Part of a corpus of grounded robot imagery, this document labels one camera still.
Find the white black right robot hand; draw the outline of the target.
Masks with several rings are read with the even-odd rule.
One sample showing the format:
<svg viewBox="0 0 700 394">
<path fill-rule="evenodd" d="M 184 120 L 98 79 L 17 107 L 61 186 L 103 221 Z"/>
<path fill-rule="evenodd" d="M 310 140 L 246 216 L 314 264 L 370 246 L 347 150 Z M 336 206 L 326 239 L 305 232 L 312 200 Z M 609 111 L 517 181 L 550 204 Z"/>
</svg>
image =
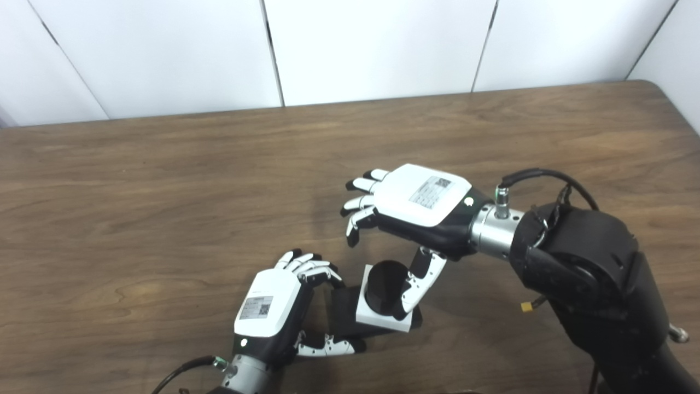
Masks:
<svg viewBox="0 0 700 394">
<path fill-rule="evenodd" d="M 401 284 L 392 316 L 401 320 L 415 309 L 448 260 L 473 255 L 473 222 L 492 199 L 467 179 L 414 164 L 395 170 L 374 169 L 346 184 L 359 190 L 340 214 L 348 219 L 348 246 L 359 242 L 362 229 L 378 228 L 418 245 L 418 263 Z"/>
</svg>

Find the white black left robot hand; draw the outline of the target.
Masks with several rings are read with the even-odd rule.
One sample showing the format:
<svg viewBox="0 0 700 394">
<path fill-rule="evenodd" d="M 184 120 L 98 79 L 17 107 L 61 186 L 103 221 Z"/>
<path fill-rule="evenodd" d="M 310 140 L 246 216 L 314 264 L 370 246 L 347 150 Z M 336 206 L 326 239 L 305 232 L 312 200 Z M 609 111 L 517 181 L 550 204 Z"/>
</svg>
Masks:
<svg viewBox="0 0 700 394">
<path fill-rule="evenodd" d="M 345 288 L 332 262 L 299 248 L 284 253 L 272 268 L 258 272 L 234 322 L 234 355 L 281 368 L 297 356 L 365 352 L 367 345 L 362 339 L 312 334 L 303 329 L 315 289 L 323 284 Z"/>
</svg>

